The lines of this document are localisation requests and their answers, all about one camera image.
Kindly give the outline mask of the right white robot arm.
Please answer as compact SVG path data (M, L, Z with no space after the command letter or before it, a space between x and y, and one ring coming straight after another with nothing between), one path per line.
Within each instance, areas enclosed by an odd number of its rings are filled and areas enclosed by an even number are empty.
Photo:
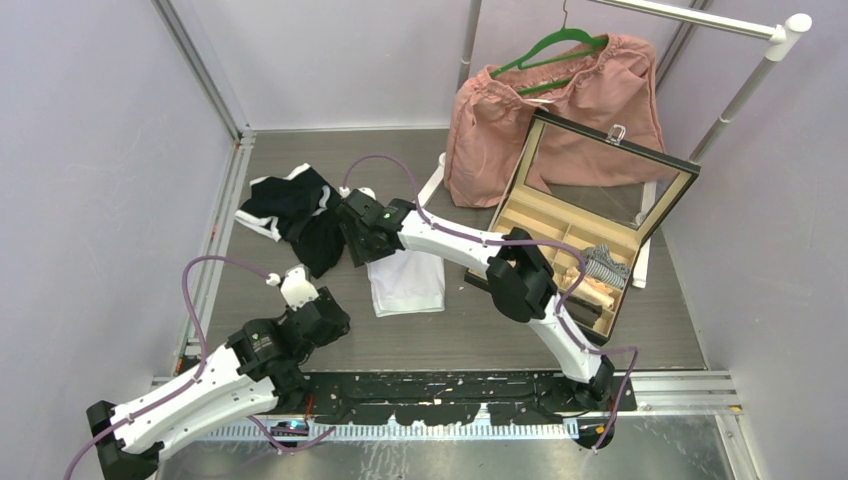
M540 251L543 244L527 231L486 232L440 218L406 200L382 205L360 190L348 193L334 211L356 266L412 251L483 274L495 308L528 325L555 357L571 382L573 400L585 409L607 404L614 366L568 314L566 297Z

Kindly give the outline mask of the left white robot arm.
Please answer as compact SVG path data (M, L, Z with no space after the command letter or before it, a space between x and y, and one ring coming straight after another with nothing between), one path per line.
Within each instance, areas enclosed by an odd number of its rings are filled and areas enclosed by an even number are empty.
M300 410L310 393L301 364L349 330L349 314L322 287L279 317L246 322L205 361L139 399L95 403L86 415L103 476L146 479L160 461L232 421Z

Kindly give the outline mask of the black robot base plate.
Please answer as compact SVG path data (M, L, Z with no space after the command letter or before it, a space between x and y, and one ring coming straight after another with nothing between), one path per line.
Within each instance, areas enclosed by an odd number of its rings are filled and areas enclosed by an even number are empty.
M636 409L629 382L615 376L609 398L588 404L576 384L554 371L312 372L305 392L273 414L304 415L328 425L468 425L488 417L495 426L546 425Z

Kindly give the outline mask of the white black-trimmed underwear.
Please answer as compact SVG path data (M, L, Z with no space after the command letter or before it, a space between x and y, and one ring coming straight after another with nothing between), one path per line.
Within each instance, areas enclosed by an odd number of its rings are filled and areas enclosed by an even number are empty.
M368 263L366 267L377 317L433 313L445 309L442 258L401 250Z

